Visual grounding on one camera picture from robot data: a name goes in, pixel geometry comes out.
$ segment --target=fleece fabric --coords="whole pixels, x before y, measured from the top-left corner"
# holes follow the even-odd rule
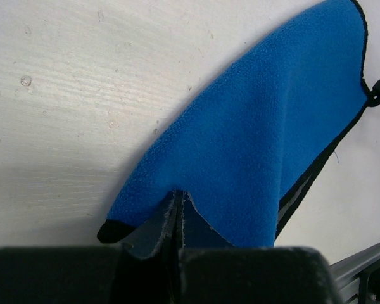
[[[268,35],[149,148],[107,219],[137,227],[180,189],[232,244],[272,246],[279,201],[365,107],[366,31],[357,3],[327,0]]]

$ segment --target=blue cloth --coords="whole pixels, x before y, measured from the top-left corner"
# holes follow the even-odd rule
[[[365,31],[327,0],[268,35],[149,148],[108,219],[137,227],[181,189],[232,244],[272,246],[279,200],[364,107]]]

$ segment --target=blue fabric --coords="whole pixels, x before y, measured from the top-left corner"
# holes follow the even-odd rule
[[[168,191],[236,246],[272,246],[279,200],[364,106],[363,20],[327,0],[259,42],[150,147],[108,219],[139,226]]]

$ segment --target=black trim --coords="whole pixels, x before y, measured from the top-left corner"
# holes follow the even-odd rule
[[[278,220],[276,235],[277,238],[284,226],[287,224],[288,220],[294,214],[294,212],[299,207],[300,203],[303,201],[303,198],[307,194],[311,185],[314,183],[314,180],[317,178],[322,168],[324,167],[326,161],[330,157],[330,155],[335,150],[336,146],[339,142],[344,138],[347,133],[352,129],[355,124],[359,121],[360,117],[362,117],[363,112],[367,107],[373,107],[379,105],[379,103],[375,102],[374,95],[371,93],[369,86],[366,84],[364,80],[364,63],[367,49],[367,38],[369,32],[367,30],[367,22],[366,17],[363,12],[362,7],[359,5],[357,0],[350,0],[358,10],[360,16],[362,17],[363,26],[364,26],[364,45],[362,50],[362,69],[360,71],[360,85],[362,86],[363,92],[366,94],[368,100],[359,111],[358,115],[348,124],[348,126],[320,153],[318,157],[312,162],[312,164],[307,168],[307,170],[300,176],[300,178],[295,182],[295,184],[291,187],[291,189],[280,199],[279,201],[279,213],[282,213],[282,217]]]

